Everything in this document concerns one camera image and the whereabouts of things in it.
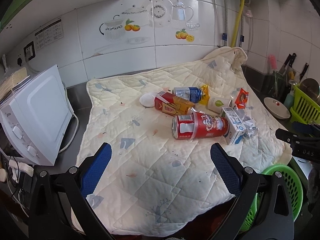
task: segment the green basket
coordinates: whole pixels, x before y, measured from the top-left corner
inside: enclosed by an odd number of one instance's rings
[[[299,85],[294,86],[294,90],[294,103],[293,107],[290,108],[292,114],[290,122],[320,123],[320,106],[302,92]]]
[[[302,184],[300,182],[300,179],[297,175],[297,173],[291,169],[290,167],[283,165],[283,164],[277,164],[270,166],[266,168],[262,174],[266,175],[272,175],[275,171],[280,171],[282,175],[284,176],[284,181],[287,184],[287,189],[289,192],[289,196],[291,199],[291,206],[292,206],[292,212],[293,212],[293,221],[295,221],[300,213],[301,207],[302,207],[302,200],[303,200],[303,189]],[[244,223],[242,224],[242,227],[240,229],[240,232],[244,232],[249,230],[254,216],[257,212],[257,207],[260,205],[261,200],[261,193],[256,194],[253,203],[251,205],[251,208],[247,214],[247,217],[244,220]]]

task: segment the quilted mat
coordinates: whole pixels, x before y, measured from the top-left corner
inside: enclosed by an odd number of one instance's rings
[[[76,165],[103,142],[111,145],[111,160],[94,193],[87,196],[110,233],[165,237],[230,200],[233,195],[210,159],[215,142],[257,172],[289,162],[291,148],[275,137],[276,129],[284,127],[247,84],[241,69],[246,60],[241,48],[223,47],[202,60],[87,83],[92,109]],[[210,96],[229,98],[240,88],[248,91],[245,112],[255,120],[258,135],[231,146],[224,137],[176,140],[172,116],[139,102],[148,92],[203,84],[210,86]],[[198,109],[215,114],[205,106]],[[74,214],[72,220],[81,230]]]

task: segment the blue can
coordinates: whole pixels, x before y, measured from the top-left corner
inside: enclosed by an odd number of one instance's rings
[[[202,90],[197,87],[174,88],[172,94],[197,104],[201,100]]]

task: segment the white microwave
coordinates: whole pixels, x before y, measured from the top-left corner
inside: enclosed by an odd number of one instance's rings
[[[2,154],[18,162],[53,166],[72,117],[68,104],[57,65],[13,92],[0,105]]]

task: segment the electrical outlet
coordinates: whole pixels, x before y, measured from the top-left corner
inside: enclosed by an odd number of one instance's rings
[[[36,56],[35,45],[33,41],[30,42],[27,46],[25,46],[23,48],[23,51],[24,51],[24,56],[28,61],[33,59]]]

